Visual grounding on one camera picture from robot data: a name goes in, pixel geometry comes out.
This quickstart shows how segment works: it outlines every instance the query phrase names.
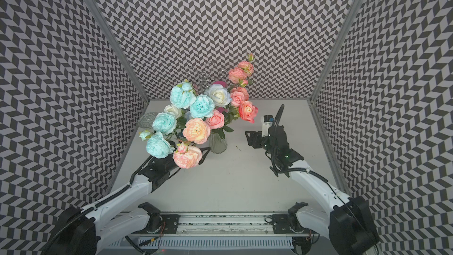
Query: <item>table surface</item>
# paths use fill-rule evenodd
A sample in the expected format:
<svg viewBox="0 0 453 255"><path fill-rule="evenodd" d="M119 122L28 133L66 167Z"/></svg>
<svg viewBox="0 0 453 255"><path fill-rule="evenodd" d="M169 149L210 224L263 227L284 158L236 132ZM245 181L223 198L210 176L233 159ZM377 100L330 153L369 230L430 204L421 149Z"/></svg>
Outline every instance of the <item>table surface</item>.
<svg viewBox="0 0 453 255"><path fill-rule="evenodd" d="M285 110L280 125L285 127L290 147L301 154L314 171L335 184L323 145L307 100L252 100L259 109L255 123L236 120L226 133L228 148L221 154L209 153L202 165L182 169L174 178L126 209L145 201L163 212L286 212L295 202L315 204L300 184L282 175L275 177L263 149L247 145L245 131L261 130L260 118L275 116L280 105ZM147 112L161 112L167 100L150 101ZM134 137L113 185L117 189L149 156L145 141Z"/></svg>

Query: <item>black and white patterned wall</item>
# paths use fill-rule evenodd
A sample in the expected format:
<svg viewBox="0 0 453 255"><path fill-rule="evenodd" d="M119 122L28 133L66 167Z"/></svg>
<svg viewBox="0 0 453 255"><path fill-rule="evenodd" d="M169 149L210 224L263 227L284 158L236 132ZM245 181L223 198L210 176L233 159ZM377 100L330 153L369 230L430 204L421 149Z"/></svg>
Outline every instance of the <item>black and white patterned wall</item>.
<svg viewBox="0 0 453 255"><path fill-rule="evenodd" d="M81 0L0 0L0 72L0 253L37 254L104 195L145 101Z"/></svg>
<svg viewBox="0 0 453 255"><path fill-rule="evenodd" d="M453 254L453 0L364 0L316 101L385 254Z"/></svg>
<svg viewBox="0 0 453 255"><path fill-rule="evenodd" d="M257 56L253 97L309 97L352 3L96 1L151 99L167 99L175 83L200 73L216 78L250 51Z"/></svg>

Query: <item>red wire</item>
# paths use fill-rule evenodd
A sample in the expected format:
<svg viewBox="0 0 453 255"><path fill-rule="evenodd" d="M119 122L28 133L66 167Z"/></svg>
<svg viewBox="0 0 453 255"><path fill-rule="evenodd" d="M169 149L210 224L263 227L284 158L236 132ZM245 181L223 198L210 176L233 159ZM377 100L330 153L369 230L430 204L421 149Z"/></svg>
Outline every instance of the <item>red wire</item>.
<svg viewBox="0 0 453 255"><path fill-rule="evenodd" d="M157 243L157 249L159 249L160 240L162 239L162 233L164 232L164 229L165 229L165 222L164 222L164 226L163 226L162 229L160 230L159 242Z"/></svg>

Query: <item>robotic arm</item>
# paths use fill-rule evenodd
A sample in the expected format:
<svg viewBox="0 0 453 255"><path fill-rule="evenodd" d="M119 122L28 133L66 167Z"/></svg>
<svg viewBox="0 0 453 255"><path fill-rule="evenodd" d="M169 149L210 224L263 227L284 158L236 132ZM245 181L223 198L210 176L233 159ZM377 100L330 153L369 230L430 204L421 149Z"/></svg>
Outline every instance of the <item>robotic arm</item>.
<svg viewBox="0 0 453 255"><path fill-rule="evenodd" d="M201 148L204 162L210 148ZM131 176L129 183L82 208L70 207L61 213L42 255L95 255L112 242L135 231L159 231L160 210L150 203L140 204L126 215L115 218L131 203L141 199L172 178L177 168L172 155L150 156Z"/></svg>
<svg viewBox="0 0 453 255"><path fill-rule="evenodd" d="M262 131L246 131L246 137L253 148L266 150L275 176L285 174L297 181L324 211L307 203L296 203L288 210L291 229L295 232L304 228L315 230L329 238L340 255L372 253L379 236L368 203L362 197L352 198L339 191L314 172L303 156L289 148L284 128L279 125L284 107L280 107L275 118L265 115Z"/></svg>

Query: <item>pink flower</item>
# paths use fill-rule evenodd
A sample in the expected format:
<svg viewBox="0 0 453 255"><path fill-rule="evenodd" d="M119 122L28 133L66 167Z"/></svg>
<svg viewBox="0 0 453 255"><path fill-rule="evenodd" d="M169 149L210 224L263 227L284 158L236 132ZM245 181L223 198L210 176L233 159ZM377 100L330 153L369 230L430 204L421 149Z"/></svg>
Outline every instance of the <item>pink flower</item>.
<svg viewBox="0 0 453 255"><path fill-rule="evenodd" d="M251 64L250 62L248 62L248 61L239 62L237 67L241 68L244 71L244 73L247 75L247 77L252 76L254 68L253 68L253 64Z"/></svg>
<svg viewBox="0 0 453 255"><path fill-rule="evenodd" d="M241 92L241 93L244 94L244 97L246 98L245 100L249 100L249 92L247 91L246 88L241 88L241 87L239 87L239 88L232 88L232 89L231 89L231 93L232 93L232 92Z"/></svg>
<svg viewBox="0 0 453 255"><path fill-rule="evenodd" d="M184 143L184 142L182 142L178 146L178 152L180 152L180 153L186 153L188 149L189 149L189 146L186 143Z"/></svg>
<svg viewBox="0 0 453 255"><path fill-rule="evenodd" d="M227 83L226 83L226 82L223 82L223 81L216 81L216 82L214 82L214 83L212 83L212 84L213 84L213 85L214 85L214 84L219 84L219 85L222 85L224 88L227 87Z"/></svg>
<svg viewBox="0 0 453 255"><path fill-rule="evenodd" d="M179 148L173 153L173 160L180 168L194 167L198 165L202 157L201 150L196 146L186 147L187 150L183 153L179 151Z"/></svg>
<svg viewBox="0 0 453 255"><path fill-rule="evenodd" d="M239 86L242 87L242 88L244 88L245 86L247 86L248 83L249 83L248 80L241 80L241 79L239 79Z"/></svg>
<svg viewBox="0 0 453 255"><path fill-rule="evenodd" d="M183 135L190 142L203 144L211 134L211 128L201 118L194 118L186 122Z"/></svg>
<svg viewBox="0 0 453 255"><path fill-rule="evenodd" d="M244 97L244 93L241 92L232 92L230 94L231 96L231 105L238 107L240 106L244 101L246 101L246 98Z"/></svg>
<svg viewBox="0 0 453 255"><path fill-rule="evenodd" d="M239 106L239 116L242 120L248 121L250 123L255 123L254 118L258 113L258 108L252 105L251 101L242 102Z"/></svg>
<svg viewBox="0 0 453 255"><path fill-rule="evenodd" d="M241 68L235 67L228 73L228 78L232 83L237 84L239 83L239 79L247 79L247 74Z"/></svg>
<svg viewBox="0 0 453 255"><path fill-rule="evenodd" d="M210 118L206 118L206 123L211 129L217 129L225 125L225 116L218 110L214 110L214 115Z"/></svg>

